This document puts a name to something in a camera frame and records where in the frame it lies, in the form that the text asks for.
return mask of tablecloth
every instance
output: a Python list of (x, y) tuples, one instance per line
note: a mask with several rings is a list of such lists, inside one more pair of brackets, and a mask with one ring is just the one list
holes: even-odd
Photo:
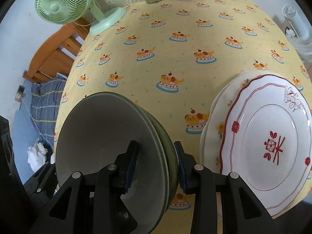
[[(56, 143), (74, 106), (101, 91), (122, 94), (151, 113), (197, 162), (213, 99), (243, 71), (278, 73), (312, 102), (312, 83), (295, 49), (252, 1), (164, 0), (126, 8), (119, 22), (97, 36), (88, 35), (82, 45), (64, 89)], [(288, 209), (311, 186), (308, 179)], [(153, 233), (189, 233), (193, 202), (193, 196), (179, 189), (173, 210)]]

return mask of wooden bed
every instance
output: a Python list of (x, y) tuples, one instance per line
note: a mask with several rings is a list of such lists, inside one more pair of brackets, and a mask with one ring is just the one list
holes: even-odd
[[(80, 25), (87, 25), (83, 18), (77, 20)], [(63, 25), (56, 33), (49, 37), (37, 50), (32, 58), (28, 71), (23, 77), (31, 82), (46, 82), (55, 77), (57, 72), (69, 75), (74, 60), (62, 52), (62, 46), (76, 56), (81, 44), (72, 36), (77, 34), (83, 40), (89, 33), (89, 26), (78, 26), (75, 23)]]

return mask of plate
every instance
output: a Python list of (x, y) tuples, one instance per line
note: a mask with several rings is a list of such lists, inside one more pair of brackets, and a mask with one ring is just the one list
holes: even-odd
[(172, 140), (170, 139), (168, 133), (166, 132), (165, 128), (160, 124), (160, 122), (153, 115), (151, 115), (149, 112), (145, 110), (143, 111), (149, 117), (149, 120), (152, 122), (153, 126), (155, 127), (157, 134), (160, 137), (162, 147), (166, 155), (167, 166), (169, 170), (169, 199), (168, 199), (168, 205), (167, 205), (167, 208), (168, 208), (170, 206), (170, 203), (174, 199), (174, 195), (177, 191), (177, 185), (178, 185), (179, 163), (178, 163), (177, 153), (175, 151), (174, 144)]
[(251, 80), (226, 117), (220, 173), (237, 172), (271, 216), (286, 208), (308, 177), (311, 112), (300, 91), (275, 75)]
[(75, 171), (98, 172), (138, 141), (139, 155), (129, 192), (121, 198), (138, 227), (150, 233), (167, 209), (169, 177), (161, 141), (149, 118), (127, 98), (100, 92), (80, 101), (66, 118), (56, 150), (57, 178), (62, 185)]
[(222, 132), (227, 112), (230, 109), (232, 100), (236, 98), (238, 92), (250, 79), (259, 75), (267, 74), (268, 71), (246, 71), (233, 79), (220, 94), (215, 103), (213, 113), (210, 113), (209, 120), (201, 136), (203, 141), (203, 161), (202, 164), (214, 173), (219, 173), (219, 150), (222, 142)]

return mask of electric fan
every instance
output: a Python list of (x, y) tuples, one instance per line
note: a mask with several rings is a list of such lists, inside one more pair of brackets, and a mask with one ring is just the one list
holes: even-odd
[(103, 13), (95, 0), (35, 0), (35, 7), (42, 19), (54, 24), (76, 21), (90, 9), (96, 18), (90, 27), (91, 35), (105, 31), (126, 14), (125, 8), (114, 8)]

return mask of white wall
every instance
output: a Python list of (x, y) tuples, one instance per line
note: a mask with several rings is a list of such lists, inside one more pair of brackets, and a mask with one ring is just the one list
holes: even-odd
[(19, 103), (14, 100), (23, 72), (38, 48), (60, 29), (42, 20), (35, 11), (35, 0), (16, 0), (0, 23), (0, 115), (10, 122)]

